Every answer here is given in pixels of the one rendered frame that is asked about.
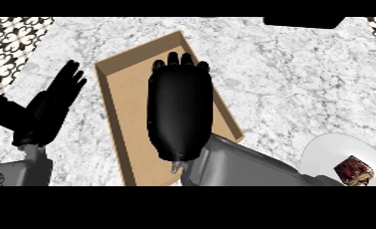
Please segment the dark red squash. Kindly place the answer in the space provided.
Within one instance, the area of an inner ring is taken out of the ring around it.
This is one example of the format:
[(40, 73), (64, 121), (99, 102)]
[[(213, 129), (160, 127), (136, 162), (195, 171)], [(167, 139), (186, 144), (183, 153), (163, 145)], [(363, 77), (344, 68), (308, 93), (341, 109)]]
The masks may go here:
[(367, 186), (375, 176), (373, 168), (354, 155), (334, 169), (342, 183), (348, 186)]

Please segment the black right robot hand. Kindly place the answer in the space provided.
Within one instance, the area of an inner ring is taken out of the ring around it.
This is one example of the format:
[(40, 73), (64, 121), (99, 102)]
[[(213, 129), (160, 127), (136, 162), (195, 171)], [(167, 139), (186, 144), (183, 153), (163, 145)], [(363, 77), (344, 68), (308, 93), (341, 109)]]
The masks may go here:
[(213, 126), (213, 84), (208, 63), (189, 53), (170, 52), (155, 60), (149, 78), (148, 131), (160, 158), (191, 161), (199, 157)]

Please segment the white plate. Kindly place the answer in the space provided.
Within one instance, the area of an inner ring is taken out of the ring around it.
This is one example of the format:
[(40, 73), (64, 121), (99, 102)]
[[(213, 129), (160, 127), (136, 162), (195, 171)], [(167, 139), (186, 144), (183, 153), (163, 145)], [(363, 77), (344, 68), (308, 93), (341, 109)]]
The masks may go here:
[(375, 176), (369, 185), (376, 186), (376, 148), (348, 134), (322, 134), (308, 142), (298, 171), (310, 176), (325, 175), (342, 182), (335, 166), (351, 155), (372, 167)]

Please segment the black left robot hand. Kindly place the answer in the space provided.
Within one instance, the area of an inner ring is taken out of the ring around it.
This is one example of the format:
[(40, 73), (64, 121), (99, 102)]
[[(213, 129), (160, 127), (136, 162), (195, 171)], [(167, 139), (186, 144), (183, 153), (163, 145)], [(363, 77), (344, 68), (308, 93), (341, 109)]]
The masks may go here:
[(12, 144), (46, 146), (56, 138), (70, 107), (87, 82), (80, 63), (71, 60), (64, 66), (46, 91), (22, 107), (0, 95), (0, 126), (14, 131)]

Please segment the brown cardboard box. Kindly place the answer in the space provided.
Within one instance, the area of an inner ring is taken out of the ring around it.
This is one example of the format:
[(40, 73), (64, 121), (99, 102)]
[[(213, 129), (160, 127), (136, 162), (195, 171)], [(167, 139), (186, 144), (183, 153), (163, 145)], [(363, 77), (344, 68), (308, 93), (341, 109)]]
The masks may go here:
[(99, 86), (127, 186), (171, 185), (188, 170), (171, 174), (173, 164), (161, 160), (148, 134), (149, 77), (155, 60), (168, 53), (191, 53), (183, 32), (176, 31), (96, 63)]

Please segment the black appliance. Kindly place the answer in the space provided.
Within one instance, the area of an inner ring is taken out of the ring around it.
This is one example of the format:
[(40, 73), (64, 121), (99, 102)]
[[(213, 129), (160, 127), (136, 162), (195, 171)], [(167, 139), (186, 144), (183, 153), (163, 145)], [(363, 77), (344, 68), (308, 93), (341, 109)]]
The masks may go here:
[(266, 25), (334, 29), (342, 22), (344, 17), (264, 17)]

